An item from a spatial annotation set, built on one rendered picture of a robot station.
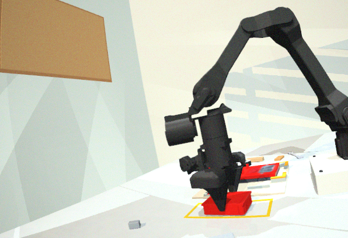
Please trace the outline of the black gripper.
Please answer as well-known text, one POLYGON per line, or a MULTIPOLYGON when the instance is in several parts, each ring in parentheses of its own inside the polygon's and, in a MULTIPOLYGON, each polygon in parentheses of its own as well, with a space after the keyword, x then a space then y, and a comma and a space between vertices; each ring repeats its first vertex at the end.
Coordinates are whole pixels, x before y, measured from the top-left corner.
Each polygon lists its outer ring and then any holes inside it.
POLYGON ((206 190, 219 211, 225 211, 227 193, 237 192, 242 169, 246 162, 242 152, 231 152, 232 138, 228 134, 213 139, 202 140, 201 150, 205 150, 205 168, 190 177, 191 188, 206 190))

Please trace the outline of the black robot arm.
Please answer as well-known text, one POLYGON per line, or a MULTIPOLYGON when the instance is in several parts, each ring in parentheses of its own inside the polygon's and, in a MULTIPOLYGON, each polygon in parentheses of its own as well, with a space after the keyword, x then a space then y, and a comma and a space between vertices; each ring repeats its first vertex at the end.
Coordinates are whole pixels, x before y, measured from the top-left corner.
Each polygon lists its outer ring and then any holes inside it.
MULTIPOLYGON (((318 98, 315 111, 321 122, 336 132, 336 153, 348 160, 348 97, 337 90, 318 59, 304 41, 300 24, 290 8, 278 7, 259 15, 246 17, 240 24, 216 61, 193 88, 193 102, 188 113, 164 116, 165 136, 169 146, 194 142, 198 136, 195 120, 199 121, 202 140, 227 135, 224 115, 232 111, 224 103, 219 108, 207 110, 207 115, 192 118, 203 108, 216 103, 226 78, 249 38, 271 39, 285 48, 305 76, 318 98)), ((205 169, 206 153, 197 149, 197 156, 179 159, 180 168, 190 175, 205 169)))

